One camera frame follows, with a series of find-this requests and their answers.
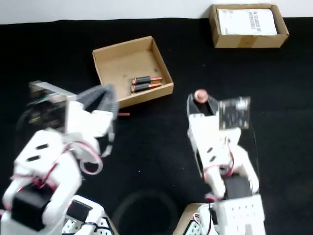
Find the battery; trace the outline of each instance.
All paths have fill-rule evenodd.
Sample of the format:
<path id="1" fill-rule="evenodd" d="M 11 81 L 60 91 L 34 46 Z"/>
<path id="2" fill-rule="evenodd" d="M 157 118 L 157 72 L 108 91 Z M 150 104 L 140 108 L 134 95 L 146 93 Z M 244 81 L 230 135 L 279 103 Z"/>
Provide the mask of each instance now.
<path id="1" fill-rule="evenodd" d="M 137 84 L 151 83 L 151 82 L 161 81 L 161 80 L 162 80 L 162 77 L 150 77 L 150 76 L 137 77 L 132 80 L 132 84 L 137 85 Z"/>
<path id="2" fill-rule="evenodd" d="M 151 88 L 159 87 L 161 85 L 162 85 L 161 83 L 154 83 L 154 84 L 143 83 L 143 84 L 138 84 L 138 85 L 132 85 L 131 92 L 132 93 L 142 92 Z"/>

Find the black mat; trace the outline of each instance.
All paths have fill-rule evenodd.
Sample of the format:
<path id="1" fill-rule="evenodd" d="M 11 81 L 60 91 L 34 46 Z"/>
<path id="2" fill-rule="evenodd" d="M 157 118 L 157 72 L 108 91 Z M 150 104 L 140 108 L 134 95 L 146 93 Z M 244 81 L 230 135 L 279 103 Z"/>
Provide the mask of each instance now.
<path id="1" fill-rule="evenodd" d="M 87 176 L 79 193 L 104 205 L 122 235 L 170 234 L 185 206 L 203 201 L 207 190 L 186 135 L 188 94 L 205 88 L 217 99 L 249 95 L 267 234 L 312 234 L 312 23 L 286 19 L 291 36 L 280 50 L 216 50 L 207 19 L 0 26 L 1 195 L 16 157 L 14 127 L 28 101 L 27 83 L 81 92 L 98 84 L 93 49 L 152 35 L 174 93 L 125 110 L 131 117 L 119 119 L 104 170 Z M 250 132 L 241 144 L 255 162 Z"/>

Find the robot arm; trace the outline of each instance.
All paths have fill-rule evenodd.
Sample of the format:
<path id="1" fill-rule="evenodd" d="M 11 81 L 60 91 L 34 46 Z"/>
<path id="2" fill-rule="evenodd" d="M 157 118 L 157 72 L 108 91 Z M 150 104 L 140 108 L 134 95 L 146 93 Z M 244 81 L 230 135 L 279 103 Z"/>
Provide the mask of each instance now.
<path id="1" fill-rule="evenodd" d="M 200 90 L 200 93 L 204 94 L 198 91 L 187 100 L 188 137 L 200 175 L 213 191 L 210 199 L 215 201 L 211 206 L 218 222 L 215 228 L 220 235 L 265 235 L 263 205 L 257 193 L 259 180 L 248 153 L 238 145 L 241 130 L 233 128 L 247 127 L 246 111 L 232 110 L 233 113 L 227 114 L 225 103 L 209 98 L 206 91 Z M 211 226 L 209 205 L 200 207 L 197 213 L 203 235 L 216 234 Z"/>
<path id="2" fill-rule="evenodd" d="M 47 129 L 36 132 L 14 162 L 13 181 L 2 199 L 8 209 L 1 219 L 1 234 L 4 235 L 20 233 L 35 235 L 36 231 L 43 228 L 43 234 L 59 235 L 70 201 L 82 182 L 82 175 L 75 157 L 80 161 L 81 169 L 85 170 L 85 173 L 99 173 L 102 169 L 101 157 L 110 152 L 105 151 L 103 156 L 99 154 L 100 149 L 96 137 L 109 133 L 109 140 L 113 141 L 112 122 L 118 112 L 118 103 L 115 101 L 113 87 L 98 86 L 97 89 L 78 95 L 79 101 L 82 103 L 65 99 L 67 100 L 67 105 L 65 105 L 64 96 L 73 97 L 73 94 L 68 94 L 68 92 L 47 83 L 36 82 L 33 86 L 35 86 L 34 93 L 41 92 L 40 94 L 43 95 L 37 103 L 48 100 L 51 102 L 40 106 L 36 112 L 49 112 L 49 110 L 55 112 L 45 115 L 37 114 L 36 121 L 45 117 L 41 123 L 49 118 L 48 123 L 45 124 Z M 107 93 L 98 109 L 92 113 L 85 111 L 86 104 L 95 100 L 94 92 L 103 94 L 104 90 Z M 55 116 L 59 112 L 63 112 L 66 116 L 65 122 L 62 117 Z M 84 163 L 87 162 L 98 164 L 100 170 L 87 171 L 84 167 Z M 34 212 L 29 211 L 28 213 L 36 213 L 34 215 L 36 217 L 27 219 L 22 215 L 21 218 L 21 213 L 18 212 L 20 209 L 17 208 L 17 204 L 12 203 L 17 196 L 26 208 L 34 210 Z M 101 218 L 103 215 L 103 208 L 102 210 L 96 209 L 97 207 L 88 217 L 91 221 L 95 220 L 93 216 Z M 21 232 L 23 227 L 27 227 L 27 230 Z M 82 229 L 82 234 L 85 235 L 84 231 L 87 232 L 86 234 L 92 234 L 89 233 L 90 226 L 85 225 Z"/>
<path id="3" fill-rule="evenodd" d="M 204 90 L 189 95 L 187 100 L 188 137 L 200 174 L 219 199 L 226 192 L 222 176 L 229 177 L 233 173 L 247 177 L 255 193 L 259 188 L 259 181 L 247 152 L 238 146 L 241 130 L 238 127 L 221 130 L 221 107 Z"/>

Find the open cardboard box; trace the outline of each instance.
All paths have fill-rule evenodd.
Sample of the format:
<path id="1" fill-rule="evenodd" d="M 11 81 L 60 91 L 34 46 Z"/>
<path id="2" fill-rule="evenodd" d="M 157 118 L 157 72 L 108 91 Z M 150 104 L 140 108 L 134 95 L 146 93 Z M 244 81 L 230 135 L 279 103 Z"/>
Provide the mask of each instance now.
<path id="1" fill-rule="evenodd" d="M 115 86 L 120 108 L 173 93 L 174 83 L 151 36 L 96 49 L 92 55 L 101 84 Z M 161 76 L 162 85 L 132 94 L 132 79 L 143 76 Z"/>
<path id="2" fill-rule="evenodd" d="M 277 35 L 222 35 L 217 9 L 270 9 L 273 13 Z M 277 5 L 272 4 L 230 4 L 211 5 L 210 25 L 212 30 L 213 43 L 215 48 L 280 48 L 289 37 Z"/>

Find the white wall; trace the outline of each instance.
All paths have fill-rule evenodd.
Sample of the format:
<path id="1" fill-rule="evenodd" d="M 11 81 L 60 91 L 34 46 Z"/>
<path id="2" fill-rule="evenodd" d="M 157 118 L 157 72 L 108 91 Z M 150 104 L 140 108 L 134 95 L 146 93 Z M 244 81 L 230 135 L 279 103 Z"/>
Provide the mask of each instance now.
<path id="1" fill-rule="evenodd" d="M 202 18 L 210 4 L 274 3 L 283 17 L 313 17 L 313 0 L 0 0 L 0 24 L 56 20 Z"/>

